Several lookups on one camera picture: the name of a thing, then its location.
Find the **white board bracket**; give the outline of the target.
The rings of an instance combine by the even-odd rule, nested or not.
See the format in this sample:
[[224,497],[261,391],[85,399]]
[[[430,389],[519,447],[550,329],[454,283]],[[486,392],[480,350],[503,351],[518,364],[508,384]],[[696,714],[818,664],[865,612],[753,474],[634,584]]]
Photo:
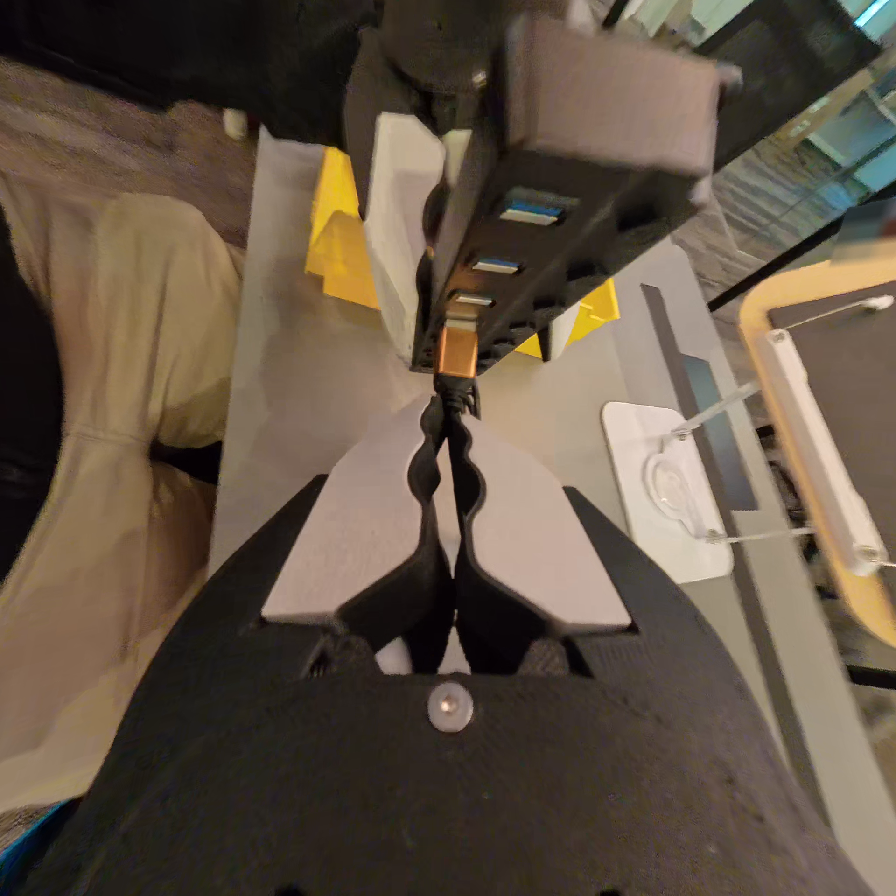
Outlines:
[[875,575],[888,565],[888,551],[823,417],[793,337],[785,329],[768,330],[757,351],[775,426],[816,530],[848,573]]

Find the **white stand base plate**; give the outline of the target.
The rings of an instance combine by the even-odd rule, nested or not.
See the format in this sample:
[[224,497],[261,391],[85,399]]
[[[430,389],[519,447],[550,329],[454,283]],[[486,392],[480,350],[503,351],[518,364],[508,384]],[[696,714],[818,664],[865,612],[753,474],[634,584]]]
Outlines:
[[732,547],[691,434],[676,409],[610,401],[600,413],[632,541],[675,583],[731,574]]

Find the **clear acrylic support rod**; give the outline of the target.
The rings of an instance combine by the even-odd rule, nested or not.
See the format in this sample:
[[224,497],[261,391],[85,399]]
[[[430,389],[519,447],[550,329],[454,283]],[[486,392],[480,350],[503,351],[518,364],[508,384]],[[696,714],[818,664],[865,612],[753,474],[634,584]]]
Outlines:
[[719,416],[722,412],[727,411],[732,405],[744,402],[748,398],[755,395],[761,389],[757,380],[752,380],[746,384],[736,387],[733,392],[724,398],[717,400],[710,407],[703,409],[696,415],[684,420],[676,428],[670,431],[668,438],[670,440],[684,441],[689,434],[705,425],[709,420]]
[[802,526],[796,528],[788,528],[786,530],[778,530],[772,532],[760,532],[760,533],[752,533],[752,534],[740,534],[740,535],[728,535],[724,532],[718,532],[715,530],[709,530],[705,534],[705,536],[701,539],[701,541],[708,545],[738,545],[745,543],[753,543],[759,541],[765,541],[770,539],[800,539],[804,537],[811,537],[814,534],[814,529],[811,526]]

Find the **yellow plastic bin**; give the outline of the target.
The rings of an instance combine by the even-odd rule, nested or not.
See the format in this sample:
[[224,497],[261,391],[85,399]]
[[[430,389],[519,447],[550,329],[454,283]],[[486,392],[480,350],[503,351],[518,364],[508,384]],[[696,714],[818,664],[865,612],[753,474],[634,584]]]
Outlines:
[[[323,151],[310,220],[305,272],[321,279],[325,295],[379,310],[350,158],[336,148]],[[580,312],[566,348],[619,320],[614,281],[593,288],[572,308]]]

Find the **black usb hub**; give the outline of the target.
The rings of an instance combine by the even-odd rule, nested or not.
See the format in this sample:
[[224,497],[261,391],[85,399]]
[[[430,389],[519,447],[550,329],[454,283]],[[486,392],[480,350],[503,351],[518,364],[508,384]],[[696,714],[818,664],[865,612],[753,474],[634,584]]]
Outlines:
[[732,63],[520,15],[434,241],[409,367],[450,321],[482,374],[711,200]]

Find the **person's beige clothing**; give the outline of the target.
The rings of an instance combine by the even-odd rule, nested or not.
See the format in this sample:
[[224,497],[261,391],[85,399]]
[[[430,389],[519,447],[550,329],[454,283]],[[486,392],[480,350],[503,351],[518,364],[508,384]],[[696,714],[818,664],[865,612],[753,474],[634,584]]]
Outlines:
[[215,491],[152,456],[225,433],[242,257],[192,205],[2,173],[2,477],[38,486],[2,560],[2,813],[91,785],[207,577]]

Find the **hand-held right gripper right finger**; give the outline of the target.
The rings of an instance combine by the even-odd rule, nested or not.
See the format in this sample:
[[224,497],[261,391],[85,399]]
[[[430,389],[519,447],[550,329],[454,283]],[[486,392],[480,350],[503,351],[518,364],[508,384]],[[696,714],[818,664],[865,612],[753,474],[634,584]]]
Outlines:
[[632,617],[554,474],[474,417],[450,432],[458,610],[476,631],[622,631]]

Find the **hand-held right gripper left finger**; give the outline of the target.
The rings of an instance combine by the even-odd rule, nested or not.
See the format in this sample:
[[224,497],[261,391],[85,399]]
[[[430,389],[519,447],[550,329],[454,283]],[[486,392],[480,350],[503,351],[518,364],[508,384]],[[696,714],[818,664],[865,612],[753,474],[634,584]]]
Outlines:
[[437,606],[442,404],[413,400],[336,463],[262,616],[333,628],[413,628]]

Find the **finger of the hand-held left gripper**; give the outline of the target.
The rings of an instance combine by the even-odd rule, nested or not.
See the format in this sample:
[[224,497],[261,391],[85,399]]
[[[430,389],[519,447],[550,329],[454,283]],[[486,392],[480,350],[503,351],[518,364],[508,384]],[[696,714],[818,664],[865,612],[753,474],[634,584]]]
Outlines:
[[557,359],[566,349],[579,316],[579,308],[567,308],[542,330],[542,361]]
[[443,186],[456,184],[471,135],[453,129],[438,137],[410,115],[376,119],[364,236],[384,327],[406,367],[413,365],[418,268],[427,251],[424,213]]

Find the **wooden-framed dark board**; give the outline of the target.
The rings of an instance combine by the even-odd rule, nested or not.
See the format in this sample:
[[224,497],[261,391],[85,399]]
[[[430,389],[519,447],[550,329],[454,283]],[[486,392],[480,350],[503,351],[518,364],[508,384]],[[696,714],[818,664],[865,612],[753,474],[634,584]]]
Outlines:
[[848,573],[829,554],[826,538],[819,535],[807,511],[809,521],[847,609],[889,647],[895,645],[894,304],[872,309],[867,302],[894,297],[894,274],[893,255],[816,263],[780,273],[747,293],[737,319],[794,477],[766,397],[757,344],[768,330],[781,328],[797,345],[823,417],[882,536],[888,565],[868,578]]

